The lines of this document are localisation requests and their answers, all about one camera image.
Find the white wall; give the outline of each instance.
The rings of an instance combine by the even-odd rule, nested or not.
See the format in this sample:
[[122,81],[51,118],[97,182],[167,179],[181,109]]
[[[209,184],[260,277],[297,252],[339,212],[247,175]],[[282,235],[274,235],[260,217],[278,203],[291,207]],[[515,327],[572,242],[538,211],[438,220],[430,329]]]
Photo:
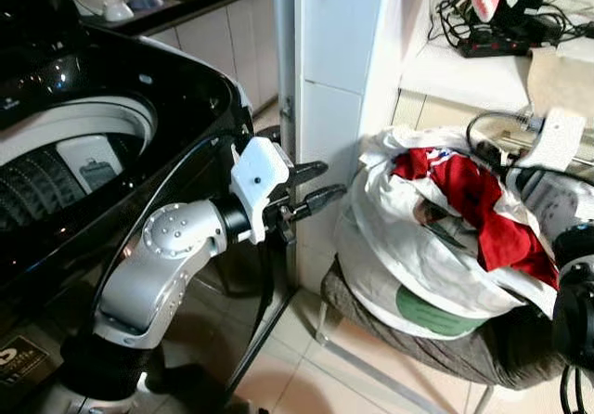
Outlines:
[[[391,121],[403,54],[416,44],[411,32],[422,3],[296,0],[296,161],[330,166],[298,197],[332,183],[348,185],[359,138]],[[331,265],[337,214],[334,204],[298,225],[298,279],[311,291],[319,291]]]

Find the washing machine drum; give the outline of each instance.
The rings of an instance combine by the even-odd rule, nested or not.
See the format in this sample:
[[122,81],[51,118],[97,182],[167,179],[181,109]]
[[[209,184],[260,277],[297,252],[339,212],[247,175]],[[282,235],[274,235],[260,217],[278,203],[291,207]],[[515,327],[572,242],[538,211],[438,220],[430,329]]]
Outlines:
[[127,97],[88,97],[0,132],[0,232],[43,221],[132,165],[152,140],[152,110]]

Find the gray cloth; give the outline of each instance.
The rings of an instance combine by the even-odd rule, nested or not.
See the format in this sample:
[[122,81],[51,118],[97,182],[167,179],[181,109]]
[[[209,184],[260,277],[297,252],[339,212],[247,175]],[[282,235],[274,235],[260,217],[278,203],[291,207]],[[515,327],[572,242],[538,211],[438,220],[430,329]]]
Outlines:
[[354,297],[338,259],[322,281],[322,297],[343,316],[394,349],[461,379],[524,389],[561,374],[565,366],[551,347],[551,323],[532,307],[493,318],[453,341],[413,337],[376,319]]

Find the label sticker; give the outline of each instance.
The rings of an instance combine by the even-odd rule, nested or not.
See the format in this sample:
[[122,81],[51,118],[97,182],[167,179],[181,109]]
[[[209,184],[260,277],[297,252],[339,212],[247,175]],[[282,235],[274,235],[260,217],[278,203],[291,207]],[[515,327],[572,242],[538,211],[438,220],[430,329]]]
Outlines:
[[48,353],[24,337],[16,337],[0,349],[0,383],[19,382],[48,356]]

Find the white cabinet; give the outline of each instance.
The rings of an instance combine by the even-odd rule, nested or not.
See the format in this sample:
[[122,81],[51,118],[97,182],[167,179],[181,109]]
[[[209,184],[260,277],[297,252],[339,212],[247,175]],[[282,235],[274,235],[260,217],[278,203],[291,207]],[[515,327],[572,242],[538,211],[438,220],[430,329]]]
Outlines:
[[166,29],[162,32],[153,33],[150,35],[150,38],[153,40],[160,41],[161,43],[165,43],[166,45],[170,45],[171,47],[175,47],[179,49],[179,42],[177,41],[177,34],[175,33],[175,28]]
[[219,8],[177,26],[181,49],[237,78],[226,9]]
[[273,0],[239,0],[226,9],[237,79],[258,109],[278,93]]

